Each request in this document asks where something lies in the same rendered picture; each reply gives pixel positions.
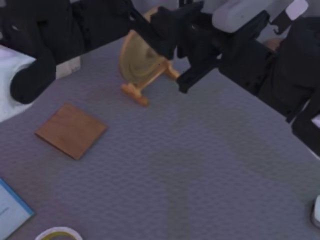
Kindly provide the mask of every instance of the wooden display easel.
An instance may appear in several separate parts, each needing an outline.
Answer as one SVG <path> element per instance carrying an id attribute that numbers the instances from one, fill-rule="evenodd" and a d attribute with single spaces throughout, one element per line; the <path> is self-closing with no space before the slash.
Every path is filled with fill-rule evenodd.
<path id="1" fill-rule="evenodd" d="M 144 17 L 150 21 L 152 14 L 158 11 L 158 7 L 149 10 Z M 173 68 L 172 62 L 158 55 L 135 31 L 131 31 L 122 45 L 119 70 L 127 81 L 121 86 L 126 95 L 143 106 L 149 104 L 149 100 L 142 95 L 142 90 L 156 80 L 161 74 L 166 74 L 176 80 L 180 74 Z"/>

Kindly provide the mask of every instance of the wooden disc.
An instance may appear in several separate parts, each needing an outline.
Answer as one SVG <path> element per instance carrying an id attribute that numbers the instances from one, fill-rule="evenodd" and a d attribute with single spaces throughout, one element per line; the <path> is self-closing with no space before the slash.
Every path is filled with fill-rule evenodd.
<path id="1" fill-rule="evenodd" d="M 158 11 L 154 7 L 144 14 L 150 21 L 151 15 Z M 140 84 L 153 78 L 161 68 L 165 57 L 157 54 L 135 31 L 125 38 L 119 58 L 119 70 L 122 77 L 131 84 Z"/>

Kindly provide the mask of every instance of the blue and white book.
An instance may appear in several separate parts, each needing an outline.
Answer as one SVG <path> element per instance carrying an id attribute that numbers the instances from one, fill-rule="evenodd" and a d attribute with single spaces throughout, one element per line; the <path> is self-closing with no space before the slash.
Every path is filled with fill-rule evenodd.
<path id="1" fill-rule="evenodd" d="M 7 239 L 33 215 L 31 208 L 0 178 L 0 240 Z"/>

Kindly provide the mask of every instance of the roll of tape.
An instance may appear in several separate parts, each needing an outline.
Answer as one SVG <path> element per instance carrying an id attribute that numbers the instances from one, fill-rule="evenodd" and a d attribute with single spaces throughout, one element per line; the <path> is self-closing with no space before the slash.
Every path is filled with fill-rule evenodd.
<path id="1" fill-rule="evenodd" d="M 50 228 L 42 232 L 39 236 L 35 238 L 35 240 L 51 240 L 52 238 L 58 236 L 68 236 L 73 238 L 74 240 L 83 240 L 80 234 L 77 233 L 75 230 L 64 226 Z"/>

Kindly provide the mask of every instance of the blue edge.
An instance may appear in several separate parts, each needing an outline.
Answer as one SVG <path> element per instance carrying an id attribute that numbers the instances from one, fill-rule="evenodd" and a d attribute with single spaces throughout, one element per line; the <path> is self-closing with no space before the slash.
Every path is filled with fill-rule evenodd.
<path id="1" fill-rule="evenodd" d="M 6 184 L 5 181 L 3 181 L 0 178 L 0 186 L 4 187 L 4 189 L 14 198 L 14 200 L 16 200 L 21 207 L 24 208 L 24 210 L 30 215 L 32 216 L 34 214 L 34 211 L 32 211 L 32 209 L 15 193 L 15 191 L 13 191 L 13 189 L 11 187 L 9 187 L 8 184 Z"/>

